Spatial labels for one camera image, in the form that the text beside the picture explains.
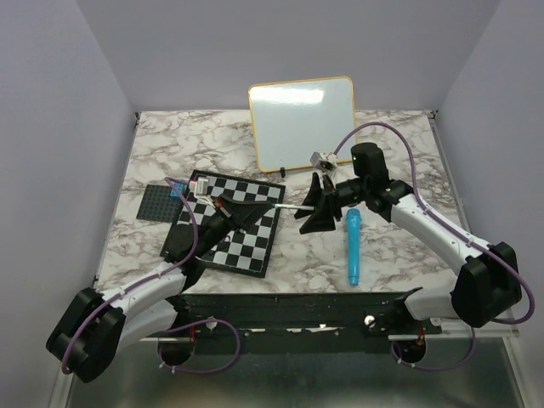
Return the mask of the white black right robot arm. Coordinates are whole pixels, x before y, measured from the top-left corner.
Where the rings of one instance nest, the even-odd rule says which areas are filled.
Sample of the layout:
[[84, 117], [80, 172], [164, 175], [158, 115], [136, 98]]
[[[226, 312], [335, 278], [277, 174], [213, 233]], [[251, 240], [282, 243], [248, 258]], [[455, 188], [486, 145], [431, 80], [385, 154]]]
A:
[[345, 207], [365, 203], [386, 221], [418, 238], [456, 274], [453, 286], [417, 287], [388, 303], [375, 322], [384, 330], [412, 332], [422, 320], [459, 319], [474, 328], [494, 320], [522, 297], [515, 251], [506, 243], [491, 245], [431, 214], [429, 205], [402, 180], [392, 179], [383, 151], [374, 143], [351, 149], [354, 178], [336, 183], [337, 157], [315, 152], [309, 193], [295, 217], [301, 234], [332, 231]]

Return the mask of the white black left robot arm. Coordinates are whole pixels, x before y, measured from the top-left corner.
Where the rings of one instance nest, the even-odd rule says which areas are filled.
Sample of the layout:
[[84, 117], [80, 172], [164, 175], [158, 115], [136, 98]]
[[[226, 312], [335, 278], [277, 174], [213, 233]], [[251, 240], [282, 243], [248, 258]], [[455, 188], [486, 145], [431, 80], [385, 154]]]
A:
[[211, 203], [214, 213], [203, 224], [193, 218], [170, 229], [164, 260], [151, 272], [111, 291], [86, 287], [75, 295], [46, 342], [63, 373], [89, 383], [121, 347], [156, 332], [177, 336], [187, 329], [189, 316], [169, 299], [201, 278], [202, 256], [230, 232], [249, 230], [274, 207], [270, 201], [236, 201], [226, 195]]

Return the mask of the white green whiteboard marker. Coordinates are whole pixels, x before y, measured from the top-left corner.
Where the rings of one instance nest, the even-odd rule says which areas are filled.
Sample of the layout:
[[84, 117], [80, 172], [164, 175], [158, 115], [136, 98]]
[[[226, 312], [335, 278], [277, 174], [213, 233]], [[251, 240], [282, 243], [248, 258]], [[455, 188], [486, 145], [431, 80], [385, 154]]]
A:
[[295, 204], [285, 204], [285, 203], [275, 203], [275, 204], [283, 204], [286, 206], [284, 209], [289, 210], [301, 210], [301, 211], [311, 211], [313, 212], [315, 210], [315, 207], [313, 206], [305, 206], [305, 205], [295, 205]]

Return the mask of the yellow framed whiteboard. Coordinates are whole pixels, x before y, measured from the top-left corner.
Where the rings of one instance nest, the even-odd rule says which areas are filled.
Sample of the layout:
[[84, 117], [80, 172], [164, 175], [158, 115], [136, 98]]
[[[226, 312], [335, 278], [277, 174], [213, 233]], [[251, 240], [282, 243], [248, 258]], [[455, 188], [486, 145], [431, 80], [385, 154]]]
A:
[[315, 152], [331, 153], [355, 128], [348, 76], [254, 84], [248, 89], [258, 169], [310, 167]]

